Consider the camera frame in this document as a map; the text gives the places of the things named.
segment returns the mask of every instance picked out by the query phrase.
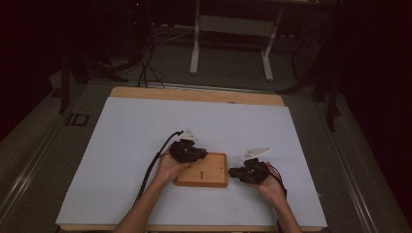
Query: wooden tray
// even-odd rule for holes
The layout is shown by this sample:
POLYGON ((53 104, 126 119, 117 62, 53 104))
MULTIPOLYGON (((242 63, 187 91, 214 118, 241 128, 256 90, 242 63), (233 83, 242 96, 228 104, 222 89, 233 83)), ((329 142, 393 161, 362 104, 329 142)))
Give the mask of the wooden tray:
POLYGON ((209 152, 182 171, 177 186, 227 187, 228 173, 225 153, 209 152))

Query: person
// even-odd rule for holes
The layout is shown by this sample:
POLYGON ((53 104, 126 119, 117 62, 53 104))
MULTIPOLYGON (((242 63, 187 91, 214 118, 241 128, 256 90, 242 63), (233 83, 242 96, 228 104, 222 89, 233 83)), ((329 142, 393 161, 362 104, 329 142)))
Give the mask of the person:
MULTIPOLYGON (((279 178, 279 174, 271 167, 270 163, 266 164, 269 171, 279 178)), ((159 159, 157 170, 151 183, 115 228, 114 233, 144 232, 155 203, 164 187, 175 180, 179 173, 189 166, 190 163, 177 162, 168 151, 164 153, 159 159)), ((284 190, 275 178, 268 176, 261 184, 247 183, 247 186, 257 190, 275 209, 279 223, 285 233, 301 232, 286 199, 284 190)))

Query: white table leg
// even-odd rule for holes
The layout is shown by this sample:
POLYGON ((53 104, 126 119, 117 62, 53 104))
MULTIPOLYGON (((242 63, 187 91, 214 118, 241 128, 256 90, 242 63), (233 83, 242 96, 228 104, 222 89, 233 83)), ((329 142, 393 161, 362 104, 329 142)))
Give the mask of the white table leg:
POLYGON ((284 9, 281 8, 279 10, 276 21, 273 23, 272 31, 270 32, 269 41, 267 43, 266 49, 261 52, 261 60, 263 62, 264 76, 266 77, 266 80, 268 82, 273 81, 272 69, 270 68, 269 53, 272 50, 272 45, 273 45, 273 42, 275 41, 276 33, 278 31, 279 23, 282 19, 283 12, 284 12, 284 9))
POLYGON ((194 44, 191 53, 190 74, 197 74, 197 64, 199 62, 199 31, 200 31, 200 0, 196 0, 196 18, 194 19, 194 44))

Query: dark background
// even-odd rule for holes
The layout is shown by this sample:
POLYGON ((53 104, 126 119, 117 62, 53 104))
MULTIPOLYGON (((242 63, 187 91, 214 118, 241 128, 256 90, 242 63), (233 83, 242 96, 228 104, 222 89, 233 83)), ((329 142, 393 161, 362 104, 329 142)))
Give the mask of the dark background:
MULTIPOLYGON (((59 32, 62 25, 76 25, 74 35, 80 42, 85 42, 85 48, 99 53, 110 46, 108 42, 93 43, 102 31, 89 30, 101 26, 89 14, 93 13, 92 8, 98 1, 82 2, 15 0, 0 3, 0 140, 52 91, 48 78, 60 69, 59 32), (78 16, 77 20, 71 21, 71 16, 78 16)), ((193 2, 153 1, 153 22, 191 24, 193 2)), ((400 0, 362 3, 364 8, 343 16, 336 29, 337 36, 333 38, 335 46, 348 48, 339 89, 347 96, 376 160, 411 224, 412 3, 400 0)), ((242 11, 245 10, 240 6, 234 12, 242 14, 242 11)), ((115 15, 119 15, 115 18, 124 18, 124 8, 115 15)), ((293 21, 291 18, 293 14, 287 15, 282 22, 284 32, 291 30, 285 26, 288 20, 293 21)))

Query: gray carpet floor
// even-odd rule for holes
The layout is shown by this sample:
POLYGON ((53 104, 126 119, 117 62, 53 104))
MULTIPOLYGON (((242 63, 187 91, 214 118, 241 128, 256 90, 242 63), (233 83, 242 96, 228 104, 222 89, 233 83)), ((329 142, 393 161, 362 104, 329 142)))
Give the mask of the gray carpet floor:
MULTIPOLYGON (((274 93, 296 83, 291 58, 297 42, 281 39, 270 55, 275 81, 263 76, 259 50, 241 49, 205 43, 202 45, 198 74, 189 74, 191 43, 188 38, 155 44, 151 61, 153 72, 148 79, 161 81, 166 87, 218 87, 242 91, 274 93)), ((122 74, 130 79, 123 85, 137 84, 141 67, 122 74)), ((159 82, 151 85, 161 86, 159 82)), ((113 83, 93 75, 70 113, 89 115, 86 126, 66 126, 57 114, 59 100, 47 97, 0 144, 0 198, 12 187, 19 172, 36 152, 55 122, 63 122, 45 150, 36 176, 12 211, 4 232, 55 232, 54 224, 65 193, 82 160, 88 140, 104 107, 113 83)), ((322 232, 365 232, 347 183, 344 164, 356 181, 377 232, 410 232, 411 229, 394 200, 373 154, 364 139, 343 95, 335 118, 336 132, 325 124, 326 102, 313 102, 308 86, 292 95, 283 96, 306 156, 315 187, 326 215, 328 229, 322 232)))

